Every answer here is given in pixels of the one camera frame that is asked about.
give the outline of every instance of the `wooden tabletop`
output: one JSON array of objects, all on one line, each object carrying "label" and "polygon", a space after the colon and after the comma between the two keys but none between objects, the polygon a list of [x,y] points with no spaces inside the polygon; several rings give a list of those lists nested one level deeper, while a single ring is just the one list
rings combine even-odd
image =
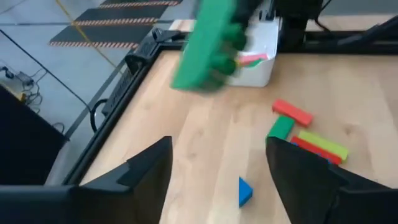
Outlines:
[{"label": "wooden tabletop", "polygon": [[[387,18],[322,21],[331,29],[364,29]],[[172,28],[189,30],[192,23],[177,21]],[[169,88],[179,58],[180,52],[158,58],[82,183],[172,136],[174,164],[161,223],[289,223],[264,142],[277,118],[271,104],[283,98],[314,115],[309,131],[349,149],[343,168],[398,187],[398,57],[278,55],[265,88],[228,87],[213,96]],[[239,176],[254,188],[242,209]]]}]

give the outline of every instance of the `green block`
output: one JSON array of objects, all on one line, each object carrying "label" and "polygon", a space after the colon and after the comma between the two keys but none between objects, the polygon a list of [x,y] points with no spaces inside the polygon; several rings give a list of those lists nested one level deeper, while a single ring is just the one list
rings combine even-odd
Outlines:
[{"label": "green block", "polygon": [[277,137],[280,139],[286,139],[292,130],[294,125],[294,120],[286,116],[280,115],[278,120],[272,126],[267,137]]},{"label": "green block", "polygon": [[246,25],[233,17],[246,1],[203,0],[171,88],[210,93],[226,85],[237,69],[235,57],[247,42]]},{"label": "green block", "polygon": [[323,139],[320,136],[317,136],[316,134],[312,134],[308,131],[301,130],[300,133],[298,134],[298,137],[300,139],[303,139],[303,140],[313,144],[313,145],[320,147],[321,149],[324,149],[330,153],[333,153],[334,155],[340,157],[342,160],[347,159],[348,150],[347,150],[347,148],[345,148],[343,146],[340,146],[336,143],[333,143],[331,141]]}]

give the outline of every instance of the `blue triangular block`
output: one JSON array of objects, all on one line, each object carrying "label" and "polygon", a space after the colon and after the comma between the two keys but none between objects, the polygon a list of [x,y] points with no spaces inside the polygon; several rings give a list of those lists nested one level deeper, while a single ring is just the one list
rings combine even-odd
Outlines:
[{"label": "blue triangular block", "polygon": [[253,188],[241,177],[239,178],[239,208],[253,196]]}]

